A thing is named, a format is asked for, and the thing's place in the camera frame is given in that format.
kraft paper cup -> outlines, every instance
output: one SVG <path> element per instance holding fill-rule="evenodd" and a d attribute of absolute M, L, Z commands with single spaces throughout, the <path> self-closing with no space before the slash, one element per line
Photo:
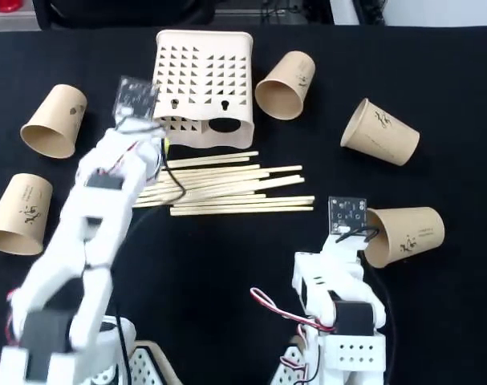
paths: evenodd
<path fill-rule="evenodd" d="M 402 166 L 411 158 L 420 133 L 363 99 L 348 122 L 341 147 Z"/>
<path fill-rule="evenodd" d="M 17 174 L 11 178 L 0 200 L 0 251 L 42 252 L 51 195 L 51 184 L 40 176 Z"/>
<path fill-rule="evenodd" d="M 367 224 L 380 229 L 364 255 L 374 267 L 435 249 L 444 240 L 444 223 L 430 207 L 367 210 Z"/>
<path fill-rule="evenodd" d="M 304 109 L 304 99 L 315 75 L 315 62 L 300 51 L 288 52 L 256 86 L 259 107 L 279 120 L 292 120 Z"/>
<path fill-rule="evenodd" d="M 86 106 L 86 96 L 80 90 L 58 84 L 22 127 L 20 136 L 40 154 L 51 158 L 68 158 L 75 152 L 75 140 Z"/>

black background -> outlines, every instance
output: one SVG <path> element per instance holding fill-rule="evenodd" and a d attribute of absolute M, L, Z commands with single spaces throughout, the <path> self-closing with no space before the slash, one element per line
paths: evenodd
<path fill-rule="evenodd" d="M 392 382 L 486 382 L 487 28 L 248 31 L 254 84 L 287 51 L 305 51 L 316 62 L 302 116 L 280 122 L 255 108 L 252 147 L 263 166 L 303 164 L 306 183 L 275 194 L 314 194 L 315 211 L 170 217 L 162 210 L 121 252 L 115 287 L 123 316 L 136 324 L 139 339 L 161 345 L 184 383 L 265 383 L 295 324 L 260 307 L 248 290 L 258 286 L 281 307 L 300 312 L 290 288 L 293 256 L 321 249 L 327 196 L 366 197 L 374 208 L 426 205 L 444 219 L 444 244 L 379 271 L 399 332 Z M 112 124 L 119 77 L 152 76 L 156 32 L 0 34 L 0 196 L 15 173 L 47 178 L 55 190 L 46 241 L 79 159 Z M 39 156 L 18 134 L 57 83 L 88 97 L 77 151 L 68 160 Z M 420 132 L 407 165 L 339 147 L 365 96 Z M 228 151 L 173 148 L 171 158 Z M 0 253 L 0 348 L 6 293 L 34 260 Z M 64 290 L 55 304 L 70 304 L 73 293 Z"/>

wooden chopstick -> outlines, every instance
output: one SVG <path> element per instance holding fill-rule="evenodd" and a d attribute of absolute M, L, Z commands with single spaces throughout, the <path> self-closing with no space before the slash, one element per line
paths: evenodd
<path fill-rule="evenodd" d="M 221 197 L 224 195 L 234 195 L 234 193 L 246 193 L 248 191 L 255 191 L 248 185 L 253 186 L 255 182 L 259 182 L 257 179 L 230 182 L 222 185 L 223 187 L 209 186 L 202 188 L 195 188 L 194 190 L 189 190 L 186 195 L 180 199 L 180 201 L 203 201 L 205 198 L 210 197 Z M 231 188 L 239 188 L 237 191 L 232 192 Z M 136 203 L 143 203 L 148 201 L 167 201 L 173 199 L 177 193 L 165 193 L 165 194 L 155 194 L 150 197 L 139 197 L 136 199 Z"/>
<path fill-rule="evenodd" d="M 225 172 L 239 172 L 239 171 L 249 171 L 256 170 L 260 168 L 259 164 L 249 164 L 247 166 L 230 166 L 230 167 L 212 167 L 212 168 L 187 168 L 185 170 L 174 170 L 173 175 L 179 176 L 201 176 L 203 174 L 222 174 Z M 163 170 L 159 175 L 160 178 L 168 179 L 170 174 Z"/>
<path fill-rule="evenodd" d="M 207 166 L 210 164 L 224 164 L 224 163 L 242 163 L 248 162 L 250 158 L 248 156 L 242 156 L 239 158 L 227 158 L 227 159 L 215 159 L 215 160 L 195 160 L 186 162 L 182 160 L 170 160 L 168 166 L 173 170 L 174 168 L 195 167 L 195 166 Z"/>
<path fill-rule="evenodd" d="M 233 158 L 242 158 L 244 156 L 257 156 L 259 152 L 257 151 L 249 151 L 249 152 L 236 152 L 234 154 L 225 154 L 225 155 L 212 155 L 212 156 L 200 156 L 197 158 L 184 158 L 178 160 L 169 160 L 168 165 L 170 168 L 177 167 L 177 164 L 183 163 L 195 163 L 195 162 L 206 162 L 210 160 L 220 160 L 220 159 L 233 159 Z"/>
<path fill-rule="evenodd" d="M 306 206 L 312 205 L 313 201 L 291 201 L 291 202 L 263 202 L 263 203 L 236 203 L 231 205 L 204 205 L 204 206 L 189 206 L 178 207 L 173 206 L 178 211 L 191 211 L 191 210 L 214 210 L 214 209 L 259 209 L 261 207 L 286 207 L 286 206 Z"/>
<path fill-rule="evenodd" d="M 227 176 L 223 178 L 215 178 L 215 179 L 207 179 L 207 180 L 199 180 L 194 182 L 181 182 L 181 184 L 186 189 L 193 189 L 193 188 L 200 188 L 200 187 L 207 187 L 207 186 L 214 186 L 218 184 L 226 184 L 229 182 L 238 182 L 244 180 L 251 180 L 251 179 L 262 179 L 268 178 L 270 174 L 268 172 L 246 172 L 243 175 L 236 175 L 236 176 Z M 144 188 L 144 191 L 140 194 L 140 196 L 144 195 L 152 195 L 152 193 L 162 193 L 164 191 L 180 191 L 181 188 L 176 185 L 170 184 L 158 184 L 154 185 L 151 188 Z"/>
<path fill-rule="evenodd" d="M 242 214 L 242 213 L 280 213 L 285 211 L 313 211 L 312 206 L 290 206 L 290 207 L 263 207 L 260 209 L 212 209 L 212 210 L 196 210 L 188 211 L 177 210 L 170 208 L 170 215 L 172 217 L 181 217 L 187 215 L 213 215 L 213 214 Z"/>
<path fill-rule="evenodd" d="M 251 197 L 260 197 L 260 198 L 266 198 L 266 194 L 254 194 L 253 191 L 250 191 L 250 192 L 244 192 L 242 195 L 232 195 L 232 196 L 228 196 L 226 198 L 229 198 L 229 199 L 232 199 L 234 201 L 238 201 L 238 200 L 244 200 L 244 199 L 248 199 L 248 197 L 251 196 Z M 201 202 L 202 203 L 209 203 L 210 199 L 204 199 L 202 200 Z M 135 203 L 132 207 L 134 209 L 138 209 L 140 207 L 152 207 L 152 206 L 160 206 L 164 203 L 163 200 L 155 200 L 155 201 L 149 201 L 149 202 L 143 202 L 143 203 Z"/>
<path fill-rule="evenodd" d="M 227 177 L 227 176 L 238 176 L 238 175 L 244 175 L 244 172 L 269 172 L 269 173 L 275 173 L 275 172 L 291 172 L 291 171 L 299 171 L 302 170 L 302 166 L 286 166 L 286 167 L 275 167 L 275 168 L 260 168 L 259 170 L 257 169 L 250 169 L 250 170 L 244 170 L 244 171 L 233 171 L 233 172 L 223 172 L 223 173 L 216 173 L 216 172 L 198 172 L 195 174 L 190 174 L 190 175 L 184 175 L 184 176 L 179 176 L 177 177 L 179 181 L 183 184 L 186 181 L 197 181 L 197 180 L 209 180 L 209 179 L 215 179 L 219 177 Z M 171 178 L 166 178 L 164 180 L 159 180 L 157 184 L 160 183 L 166 183 L 166 184 L 175 184 L 175 182 Z M 155 185 L 153 186 L 148 186 L 145 188 L 145 190 L 152 189 Z"/>
<path fill-rule="evenodd" d="M 277 198 L 266 198 L 261 197 L 261 194 L 256 194 L 253 197 L 241 197 L 236 198 L 234 197 L 226 197 L 226 198 L 212 198 L 209 201 L 204 202 L 187 202 L 187 203 L 177 203 L 173 207 L 183 208 L 183 207 L 200 207 L 200 206 L 212 206 L 212 205 L 243 205 L 243 204 L 256 204 L 256 203 L 275 203 L 279 205 L 279 203 L 286 203 L 286 202 L 309 202 L 309 204 L 313 203 L 315 197 L 308 196 L 308 197 L 277 197 Z"/>
<path fill-rule="evenodd" d="M 297 184 L 303 183 L 305 180 L 301 178 L 300 175 L 293 175 L 293 176 L 285 176 L 283 178 L 272 178 L 268 180 L 249 180 L 248 182 L 238 182 L 239 185 L 233 185 L 228 187 L 222 188 L 209 188 L 206 187 L 204 191 L 198 192 L 201 190 L 199 188 L 197 190 L 198 194 L 197 201 L 199 201 L 199 197 L 223 197 L 225 195 L 234 195 L 236 193 L 244 193 L 246 191 L 258 191 L 263 190 L 266 188 L 274 188 L 280 186 L 286 186 L 288 184 Z M 191 199 L 187 197 L 188 194 L 184 198 L 181 199 L 181 203 L 186 201 L 190 201 Z"/>

perforated basket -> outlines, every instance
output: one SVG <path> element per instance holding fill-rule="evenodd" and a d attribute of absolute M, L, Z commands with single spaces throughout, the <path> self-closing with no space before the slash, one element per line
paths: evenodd
<path fill-rule="evenodd" d="M 154 119 L 167 128 L 171 143 L 248 148 L 254 136 L 252 37 L 244 32 L 163 30 L 156 41 L 153 82 L 160 94 Z M 220 118 L 236 120 L 231 125 L 239 128 L 220 132 Z"/>

robotic arm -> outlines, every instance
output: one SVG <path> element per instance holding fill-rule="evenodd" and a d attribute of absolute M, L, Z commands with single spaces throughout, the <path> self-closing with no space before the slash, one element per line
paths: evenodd
<path fill-rule="evenodd" d="M 11 296 L 17 344 L 2 349 L 0 385 L 76 385 L 121 362 L 115 319 L 104 314 L 132 205 L 155 181 L 165 156 L 164 130 L 152 122 L 156 97 L 153 85 L 122 78 L 116 127 L 79 162 L 50 244 Z M 79 309 L 47 310 L 47 301 L 72 278 L 83 280 Z M 121 326 L 131 351 L 135 328 L 126 319 Z M 125 378 L 124 366 L 119 369 Z"/>
<path fill-rule="evenodd" d="M 385 309 L 363 282 L 357 256 L 378 230 L 367 236 L 366 201 L 356 198 L 329 198 L 329 224 L 320 253 L 294 256 L 292 286 L 307 318 L 282 313 L 303 323 L 301 339 L 281 357 L 271 385 L 384 384 L 386 338 L 377 329 L 386 323 Z M 277 312 L 265 294 L 251 294 Z"/>

